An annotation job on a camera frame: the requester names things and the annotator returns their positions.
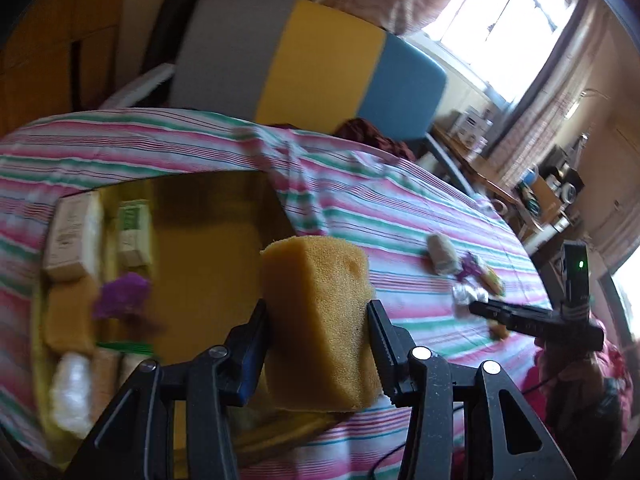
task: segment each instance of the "black device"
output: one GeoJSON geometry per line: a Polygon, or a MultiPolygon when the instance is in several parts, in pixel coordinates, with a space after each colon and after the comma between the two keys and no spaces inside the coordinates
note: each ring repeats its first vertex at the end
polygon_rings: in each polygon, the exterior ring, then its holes
{"type": "MultiPolygon", "coordinates": [[[[466,478],[574,480],[544,424],[502,367],[449,364],[407,330],[391,324],[379,300],[367,305],[371,349],[385,395],[410,406],[400,480],[449,480],[453,402],[465,407],[466,478]]],[[[192,361],[142,362],[82,442],[63,480],[173,479],[174,402],[186,400],[190,480],[236,480],[227,406],[255,391],[269,343],[260,300],[245,325],[231,329],[192,361]]]]}
{"type": "Polygon", "coordinates": [[[562,278],[565,298],[560,310],[489,300],[472,302],[469,312],[494,319],[508,330],[577,351],[601,351],[604,330],[590,319],[589,264],[583,242],[565,241],[562,245],[562,278]]]}

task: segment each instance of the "window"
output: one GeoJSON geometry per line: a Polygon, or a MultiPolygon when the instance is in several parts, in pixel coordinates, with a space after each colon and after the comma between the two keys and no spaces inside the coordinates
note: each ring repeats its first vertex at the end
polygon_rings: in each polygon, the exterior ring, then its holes
{"type": "Polygon", "coordinates": [[[636,249],[625,263],[613,274],[622,308],[625,311],[631,337],[640,336],[640,287],[638,287],[638,271],[640,271],[640,249],[636,249]]]}
{"type": "Polygon", "coordinates": [[[451,0],[423,30],[512,102],[544,65],[569,8],[569,0],[451,0]]]}

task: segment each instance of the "silver screw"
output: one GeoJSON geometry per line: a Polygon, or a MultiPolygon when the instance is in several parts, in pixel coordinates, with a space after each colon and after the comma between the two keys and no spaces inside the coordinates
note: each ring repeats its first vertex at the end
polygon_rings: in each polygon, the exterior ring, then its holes
{"type": "Polygon", "coordinates": [[[495,361],[485,361],[482,363],[482,368],[491,375],[499,374],[501,370],[500,365],[495,361]]]}
{"type": "Polygon", "coordinates": [[[156,366],[158,366],[158,364],[156,364],[153,359],[146,359],[138,365],[138,368],[141,372],[152,372],[156,369],[156,366]]]}
{"type": "Polygon", "coordinates": [[[426,361],[427,359],[431,359],[431,350],[429,350],[426,346],[417,346],[413,350],[411,350],[411,354],[421,361],[426,361]]]}
{"type": "Polygon", "coordinates": [[[213,357],[214,359],[220,359],[225,357],[229,353],[222,345],[216,345],[209,348],[209,357],[213,357]]]}

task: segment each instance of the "headboard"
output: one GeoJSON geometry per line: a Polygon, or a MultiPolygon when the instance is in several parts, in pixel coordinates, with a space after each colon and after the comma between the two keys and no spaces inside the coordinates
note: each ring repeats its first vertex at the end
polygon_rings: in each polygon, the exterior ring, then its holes
{"type": "Polygon", "coordinates": [[[199,0],[169,104],[261,124],[331,133],[362,117],[393,139],[419,139],[446,74],[370,23],[307,0],[199,0]]]}

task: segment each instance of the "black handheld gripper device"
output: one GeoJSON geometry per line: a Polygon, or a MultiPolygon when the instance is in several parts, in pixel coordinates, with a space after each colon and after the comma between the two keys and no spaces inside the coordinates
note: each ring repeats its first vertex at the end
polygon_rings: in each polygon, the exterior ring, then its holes
{"type": "Polygon", "coordinates": [[[508,330],[578,351],[600,351],[604,331],[590,317],[589,264],[583,242],[566,241],[562,245],[562,280],[564,301],[560,310],[503,301],[474,301],[469,311],[476,316],[494,319],[508,330]]]}

